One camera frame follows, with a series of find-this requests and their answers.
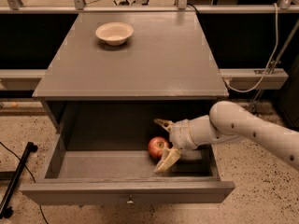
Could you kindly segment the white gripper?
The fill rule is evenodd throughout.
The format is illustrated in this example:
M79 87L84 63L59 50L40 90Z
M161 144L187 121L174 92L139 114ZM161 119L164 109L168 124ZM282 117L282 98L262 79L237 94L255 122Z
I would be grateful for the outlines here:
M160 174L169 170L181 156L180 150L194 150L197 145L193 142L190 122L187 119L173 123L171 120L155 119L154 122L169 132L170 142L174 147L166 147L158 161L154 173Z

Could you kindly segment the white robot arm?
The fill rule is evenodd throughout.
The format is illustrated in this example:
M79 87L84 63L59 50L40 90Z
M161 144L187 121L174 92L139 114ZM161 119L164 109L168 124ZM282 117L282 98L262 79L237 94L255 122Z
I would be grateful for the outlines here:
M237 142L247 138L299 170L299 132L262 120L229 101L214 104L208 115L196 119L154 121L169 132L171 148L165 148L155 173L169 170L181 156L205 144Z

